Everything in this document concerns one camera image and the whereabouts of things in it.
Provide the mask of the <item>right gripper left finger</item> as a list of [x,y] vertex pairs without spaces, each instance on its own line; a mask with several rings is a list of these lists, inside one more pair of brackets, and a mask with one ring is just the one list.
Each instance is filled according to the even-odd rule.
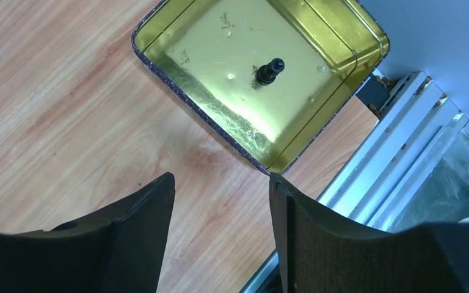
[[156,292],[174,199],[167,172],[52,230],[0,233],[0,292]]

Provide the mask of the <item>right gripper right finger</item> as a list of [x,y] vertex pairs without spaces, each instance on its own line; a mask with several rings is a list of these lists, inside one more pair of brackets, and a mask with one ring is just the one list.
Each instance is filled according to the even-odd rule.
[[269,177],[284,292],[469,292],[469,223],[388,233],[355,222]]

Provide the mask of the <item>yellow transparent tray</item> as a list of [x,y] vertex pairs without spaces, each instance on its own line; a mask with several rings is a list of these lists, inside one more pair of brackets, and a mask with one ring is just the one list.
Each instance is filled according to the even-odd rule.
[[390,50],[359,1],[161,1],[131,44],[266,174],[286,172]]

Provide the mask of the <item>black piece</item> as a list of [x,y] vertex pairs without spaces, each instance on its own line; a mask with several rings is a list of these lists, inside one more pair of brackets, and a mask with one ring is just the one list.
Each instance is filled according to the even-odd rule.
[[255,74],[255,80],[261,85],[273,83],[276,77],[285,69],[285,62],[281,58],[274,58],[269,63],[260,66]]

